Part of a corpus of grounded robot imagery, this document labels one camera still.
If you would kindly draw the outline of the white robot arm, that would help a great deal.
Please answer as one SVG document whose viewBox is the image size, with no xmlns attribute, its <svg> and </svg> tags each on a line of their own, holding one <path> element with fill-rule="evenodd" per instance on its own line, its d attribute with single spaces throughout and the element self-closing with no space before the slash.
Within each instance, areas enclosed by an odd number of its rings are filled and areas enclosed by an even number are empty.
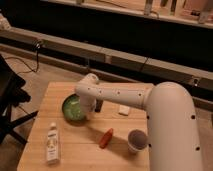
<svg viewBox="0 0 213 171">
<path fill-rule="evenodd" d="M 203 171 L 194 102 L 174 82 L 101 83 L 87 74 L 75 85 L 86 116 L 98 100 L 142 109 L 147 115 L 150 171 Z"/>
</svg>

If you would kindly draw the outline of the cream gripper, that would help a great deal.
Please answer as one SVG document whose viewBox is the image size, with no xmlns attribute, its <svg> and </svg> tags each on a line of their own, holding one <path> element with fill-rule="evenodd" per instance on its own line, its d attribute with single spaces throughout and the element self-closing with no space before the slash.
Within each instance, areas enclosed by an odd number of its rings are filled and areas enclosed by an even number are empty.
<svg viewBox="0 0 213 171">
<path fill-rule="evenodd" d="M 94 98 L 80 98 L 80 107 L 88 120 L 92 118 L 92 114 L 96 108 L 96 100 Z"/>
</svg>

